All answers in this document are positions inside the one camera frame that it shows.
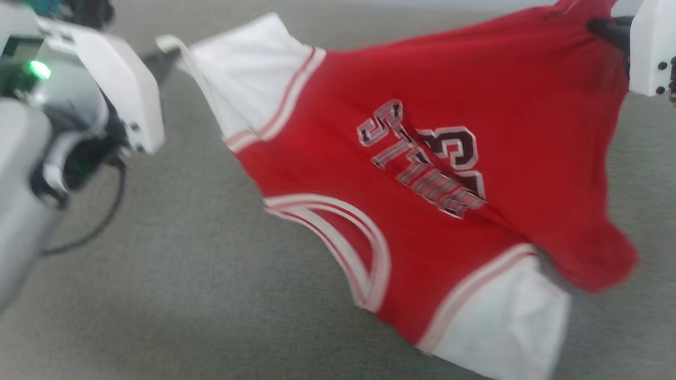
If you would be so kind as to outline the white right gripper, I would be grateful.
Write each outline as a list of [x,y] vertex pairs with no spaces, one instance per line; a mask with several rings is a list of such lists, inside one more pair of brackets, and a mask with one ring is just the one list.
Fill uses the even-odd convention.
[[676,0],[644,0],[634,18],[595,18],[587,29],[630,55],[632,93],[676,103]]

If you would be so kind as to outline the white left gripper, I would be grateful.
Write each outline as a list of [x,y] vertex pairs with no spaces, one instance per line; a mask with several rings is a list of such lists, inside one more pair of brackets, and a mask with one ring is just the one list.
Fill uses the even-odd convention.
[[137,53],[118,36],[36,18],[0,20],[0,36],[41,39],[78,63],[53,59],[22,100],[0,101],[0,155],[155,153],[165,141],[159,96],[179,48]]

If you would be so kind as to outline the red white basketball jersey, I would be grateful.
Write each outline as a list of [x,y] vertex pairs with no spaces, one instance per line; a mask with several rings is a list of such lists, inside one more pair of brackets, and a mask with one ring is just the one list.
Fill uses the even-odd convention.
[[353,300],[423,352],[495,380],[550,380],[570,296],[637,253],[607,212],[623,53],[587,29],[616,0],[558,0],[357,50],[277,14],[178,50],[264,208],[324,241]]

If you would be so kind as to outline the black teal box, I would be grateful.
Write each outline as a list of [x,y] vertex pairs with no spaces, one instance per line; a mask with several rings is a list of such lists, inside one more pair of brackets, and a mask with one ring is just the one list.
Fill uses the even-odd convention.
[[115,17],[110,0],[19,0],[43,18],[102,30]]

